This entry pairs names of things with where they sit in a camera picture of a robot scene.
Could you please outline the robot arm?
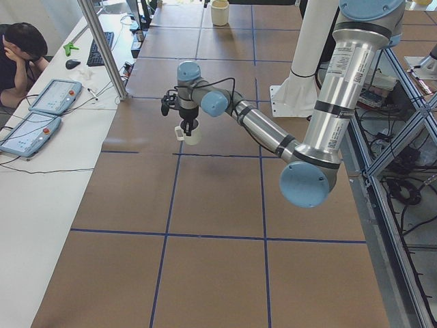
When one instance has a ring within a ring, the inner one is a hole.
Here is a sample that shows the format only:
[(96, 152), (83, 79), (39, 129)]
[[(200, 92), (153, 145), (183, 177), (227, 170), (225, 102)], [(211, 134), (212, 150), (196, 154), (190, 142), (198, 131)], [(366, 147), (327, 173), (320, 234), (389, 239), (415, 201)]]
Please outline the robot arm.
[(405, 56), (404, 59), (413, 70), (422, 70), (426, 73), (436, 75), (436, 49), (437, 45), (424, 57)]
[(234, 90), (206, 81), (193, 61), (178, 66), (175, 133), (199, 141), (197, 115), (229, 114), (256, 141), (286, 162), (280, 189), (292, 204), (311, 208), (328, 197), (341, 164), (339, 147), (375, 54), (396, 45), (403, 1), (303, 1), (302, 27), (289, 77), (270, 91), (275, 117), (311, 118), (303, 141), (267, 118)]

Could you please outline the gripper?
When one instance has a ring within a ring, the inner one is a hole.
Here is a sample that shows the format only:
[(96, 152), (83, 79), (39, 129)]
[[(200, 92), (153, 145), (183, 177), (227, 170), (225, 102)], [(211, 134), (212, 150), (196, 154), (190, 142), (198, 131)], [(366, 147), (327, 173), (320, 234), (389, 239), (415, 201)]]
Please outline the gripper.
[(179, 102), (179, 114), (183, 119), (182, 130), (185, 135), (191, 135), (193, 129), (193, 121), (199, 115), (199, 105), (190, 100), (178, 99)]

